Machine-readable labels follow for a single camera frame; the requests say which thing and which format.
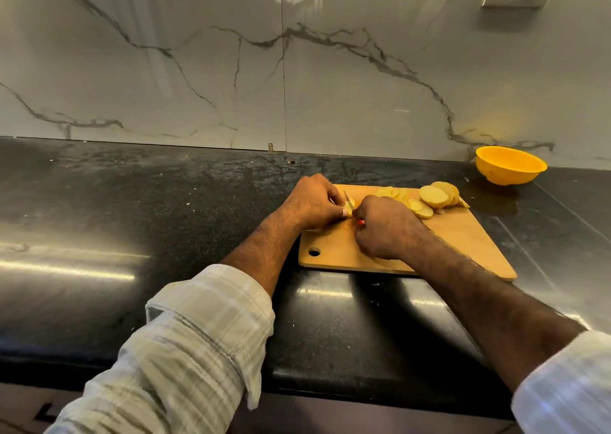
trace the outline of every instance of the plastic bowl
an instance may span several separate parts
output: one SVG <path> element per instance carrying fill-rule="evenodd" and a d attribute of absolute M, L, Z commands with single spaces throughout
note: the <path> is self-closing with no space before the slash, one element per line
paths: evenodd
<path fill-rule="evenodd" d="M 495 185 L 521 185 L 547 170 L 545 161 L 524 151 L 503 146 L 478 148 L 475 165 Z"/>

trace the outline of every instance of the sliced potato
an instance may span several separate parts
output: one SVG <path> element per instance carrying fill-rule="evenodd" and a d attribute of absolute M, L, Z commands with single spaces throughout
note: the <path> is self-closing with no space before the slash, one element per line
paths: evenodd
<path fill-rule="evenodd" d="M 374 196 L 378 196 L 378 198 L 384 198 L 384 197 L 392 198 L 393 193 L 394 193 L 394 188 L 392 186 L 386 186 L 386 188 L 382 188 L 378 190 L 374 194 Z"/>
<path fill-rule="evenodd" d="M 418 212 L 424 208 L 424 203 L 416 199 L 408 199 L 405 205 L 413 212 Z"/>
<path fill-rule="evenodd" d="M 468 209 L 469 207 L 471 207 L 469 204 L 467 204 L 467 203 L 464 201 L 464 199 L 463 199 L 463 198 L 459 198 L 458 205 L 459 205 L 460 207 L 464 207 L 465 209 Z"/>
<path fill-rule="evenodd" d="M 404 200 L 407 200 L 409 196 L 409 191 L 407 188 L 399 188 L 399 192 L 398 194 L 394 197 L 394 199 L 400 200 L 401 202 L 403 202 Z"/>
<path fill-rule="evenodd" d="M 431 186 L 435 186 L 436 188 L 445 191 L 449 197 L 452 198 L 448 206 L 455 206 L 458 204 L 458 201 L 460 200 L 460 193 L 458 192 L 458 188 L 456 188 L 453 184 L 448 182 L 433 182 L 431 183 Z"/>
<path fill-rule="evenodd" d="M 408 203 L 410 204 L 408 207 L 412 210 L 412 212 L 414 212 L 414 214 L 416 214 L 416 217 L 418 217 L 419 219 L 429 220 L 430 218 L 432 218 L 432 209 L 423 202 L 416 199 L 410 199 Z"/>
<path fill-rule="evenodd" d="M 452 198 L 445 191 L 436 186 L 423 186 L 420 189 L 420 199 L 427 205 L 435 209 L 441 209 L 451 203 Z"/>

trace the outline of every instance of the rolled-up sleeve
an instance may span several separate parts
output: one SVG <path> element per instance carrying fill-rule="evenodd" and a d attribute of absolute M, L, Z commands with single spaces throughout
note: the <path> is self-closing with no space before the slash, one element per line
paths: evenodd
<path fill-rule="evenodd" d="M 511 408 L 526 434 L 611 432 L 611 336 L 577 336 L 522 382 Z"/>
<path fill-rule="evenodd" d="M 148 324 L 49 433 L 224 433 L 244 390 L 248 407 L 257 406 L 274 321 L 261 285 L 236 268 L 211 265 L 166 286 L 146 313 Z"/>

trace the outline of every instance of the cutting board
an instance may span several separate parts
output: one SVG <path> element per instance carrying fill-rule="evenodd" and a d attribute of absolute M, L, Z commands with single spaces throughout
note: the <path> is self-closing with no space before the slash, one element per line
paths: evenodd
<path fill-rule="evenodd" d="M 380 186 L 336 185 L 356 201 L 357 206 L 368 194 L 374 194 Z M 409 197 L 419 199 L 418 190 L 409 189 Z M 445 214 L 436 214 L 424 222 L 437 236 L 459 252 L 471 257 L 482 267 L 501 278 L 513 280 L 516 272 L 499 251 L 493 240 L 469 209 L 451 207 Z M 343 220 L 328 228 L 308 230 L 301 234 L 299 264 L 303 267 L 328 270 L 355 270 L 375 273 L 415 272 L 401 260 L 383 260 L 369 257 L 359 249 L 355 241 L 355 222 Z"/>

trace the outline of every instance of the hand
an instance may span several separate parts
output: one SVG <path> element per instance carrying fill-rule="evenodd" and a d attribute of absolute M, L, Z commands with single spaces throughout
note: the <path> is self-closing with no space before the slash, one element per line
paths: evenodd
<path fill-rule="evenodd" d="M 380 259 L 402 259 L 406 248 L 431 232 L 401 202 L 391 198 L 367 196 L 353 216 L 365 220 L 357 227 L 356 242 L 365 254 Z"/>
<path fill-rule="evenodd" d="M 348 211 L 344 204 L 346 200 L 337 188 L 324 176 L 316 174 L 301 177 L 280 208 L 297 221 L 300 230 L 310 230 L 346 218 Z"/>

